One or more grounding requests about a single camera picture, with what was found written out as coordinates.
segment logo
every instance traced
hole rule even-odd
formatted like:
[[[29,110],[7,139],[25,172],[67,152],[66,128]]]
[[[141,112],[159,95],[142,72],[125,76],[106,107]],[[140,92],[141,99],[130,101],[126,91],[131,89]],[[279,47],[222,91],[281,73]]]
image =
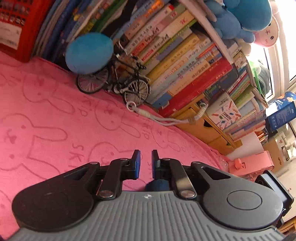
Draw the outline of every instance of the logo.
[[[152,196],[150,194],[145,194],[143,197],[146,198],[146,199],[152,198]]]

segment metal bolt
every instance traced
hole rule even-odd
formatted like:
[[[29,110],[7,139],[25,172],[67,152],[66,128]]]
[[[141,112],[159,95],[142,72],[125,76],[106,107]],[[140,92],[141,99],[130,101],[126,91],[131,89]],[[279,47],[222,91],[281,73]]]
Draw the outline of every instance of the metal bolt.
[[[102,198],[113,197],[113,195],[114,195],[114,193],[109,190],[100,191],[100,197],[102,197]]]
[[[180,195],[184,198],[191,198],[195,196],[195,192],[191,190],[184,190],[180,192]]]

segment gray ribbed surface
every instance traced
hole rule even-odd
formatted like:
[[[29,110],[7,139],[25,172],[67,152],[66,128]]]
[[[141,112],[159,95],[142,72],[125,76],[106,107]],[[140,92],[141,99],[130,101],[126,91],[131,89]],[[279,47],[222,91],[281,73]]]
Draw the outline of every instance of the gray ribbed surface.
[[[209,220],[198,204],[173,192],[122,192],[113,201],[100,202],[79,225],[57,233],[20,229],[10,241],[280,241],[273,229],[256,233],[223,229]]]

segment black round pad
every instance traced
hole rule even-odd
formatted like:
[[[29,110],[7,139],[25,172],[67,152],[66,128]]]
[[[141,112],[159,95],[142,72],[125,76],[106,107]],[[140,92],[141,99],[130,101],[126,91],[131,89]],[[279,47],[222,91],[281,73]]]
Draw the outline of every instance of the black round pad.
[[[82,221],[93,204],[91,194],[79,181],[53,178],[18,193],[12,211],[20,227],[52,232]]]
[[[218,223],[240,230],[262,229],[273,224],[283,208],[273,190],[236,177],[213,180],[202,205]]]

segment pink stuffed animal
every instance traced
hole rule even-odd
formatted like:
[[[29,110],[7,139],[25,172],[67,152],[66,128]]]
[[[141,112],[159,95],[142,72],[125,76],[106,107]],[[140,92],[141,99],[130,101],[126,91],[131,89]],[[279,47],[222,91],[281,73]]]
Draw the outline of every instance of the pink stuffed animal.
[[[278,12],[278,8],[275,2],[270,2],[272,9],[272,20],[271,23],[263,30],[254,32],[255,34],[255,44],[260,45],[265,48],[269,48],[275,45],[279,37],[279,24],[274,17],[274,14]]]

